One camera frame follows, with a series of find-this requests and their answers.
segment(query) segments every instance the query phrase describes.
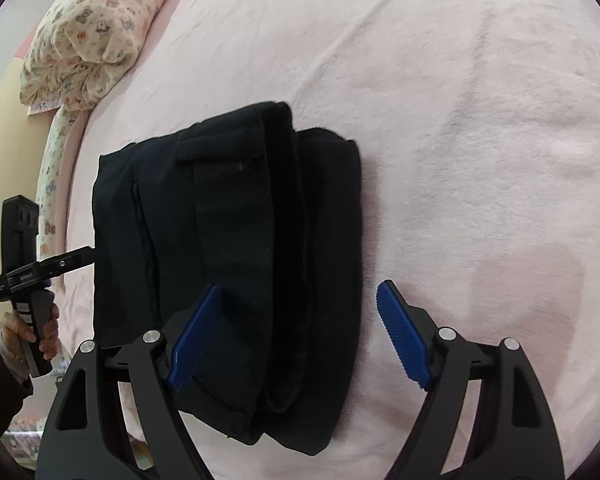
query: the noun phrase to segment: human hand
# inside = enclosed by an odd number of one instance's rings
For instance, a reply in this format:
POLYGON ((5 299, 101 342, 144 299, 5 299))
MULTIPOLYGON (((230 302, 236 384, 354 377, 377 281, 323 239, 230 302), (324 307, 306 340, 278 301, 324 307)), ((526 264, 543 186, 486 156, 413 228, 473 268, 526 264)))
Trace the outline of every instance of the human hand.
MULTIPOLYGON (((51 320, 43 327, 44 339, 40 342, 40 351, 47 361, 51 361, 60 351, 58 340, 58 317, 60 313, 55 305, 51 308, 51 320)), ((36 336, 33 330, 20 319, 15 312, 5 312, 2 316, 2 340, 5 346, 17 357, 24 360, 20 338, 33 343, 36 336)))

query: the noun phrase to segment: bed sheet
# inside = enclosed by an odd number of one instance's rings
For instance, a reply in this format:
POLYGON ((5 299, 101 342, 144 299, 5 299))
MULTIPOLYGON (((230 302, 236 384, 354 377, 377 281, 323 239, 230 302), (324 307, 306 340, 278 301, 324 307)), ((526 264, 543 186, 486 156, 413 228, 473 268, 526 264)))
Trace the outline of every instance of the bed sheet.
MULTIPOLYGON (((363 160, 363 323, 329 447, 247 447, 184 415, 221 479, 383 478, 424 394, 376 314, 392 278, 438 324, 515 336, 573 471, 600 438, 600 8, 594 0, 168 0, 91 115, 67 249, 93 244, 98 157, 261 100, 363 160)), ((62 342, 92 335, 93 269, 65 276, 62 342)), ((134 436, 141 428, 125 391, 134 436)), ((477 389, 447 468, 458 465, 477 389)))

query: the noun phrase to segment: person's arm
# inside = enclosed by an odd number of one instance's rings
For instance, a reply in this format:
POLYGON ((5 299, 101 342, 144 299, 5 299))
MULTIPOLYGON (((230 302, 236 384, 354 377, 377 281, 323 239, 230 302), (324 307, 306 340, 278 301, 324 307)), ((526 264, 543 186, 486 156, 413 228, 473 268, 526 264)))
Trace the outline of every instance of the person's arm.
MULTIPOLYGON (((59 351, 58 308, 52 309, 53 319, 44 327, 45 339, 40 343, 45 359, 52 359, 59 351)), ((0 435, 9 427, 11 419, 22 409, 22 401, 33 393, 29 369, 22 353, 20 338, 30 342, 35 336, 29 326, 16 314, 2 317, 0 330, 0 435)))

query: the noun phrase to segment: blue gripper pad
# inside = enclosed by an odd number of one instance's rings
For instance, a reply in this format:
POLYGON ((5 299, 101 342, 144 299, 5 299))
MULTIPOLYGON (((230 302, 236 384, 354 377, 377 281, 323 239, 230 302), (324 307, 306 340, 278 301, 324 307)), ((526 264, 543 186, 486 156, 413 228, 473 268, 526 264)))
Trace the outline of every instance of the blue gripper pad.
POLYGON ((434 378, 429 370, 427 346, 387 282, 378 285, 376 304, 407 376, 421 388, 428 388, 434 378))
POLYGON ((221 313, 221 289, 212 285, 171 349, 171 367, 167 383, 173 391, 177 392, 195 375, 221 313))

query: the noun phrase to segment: folded black pants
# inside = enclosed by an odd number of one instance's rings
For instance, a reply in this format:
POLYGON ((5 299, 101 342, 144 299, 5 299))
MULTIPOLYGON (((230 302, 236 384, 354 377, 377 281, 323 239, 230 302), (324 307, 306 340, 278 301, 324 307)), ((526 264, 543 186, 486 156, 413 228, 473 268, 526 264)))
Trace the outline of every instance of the folded black pants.
POLYGON ((360 325, 354 142, 252 105, 103 156, 93 217, 100 345, 161 328, 215 283, 223 316, 178 408, 246 444, 328 444, 360 325))

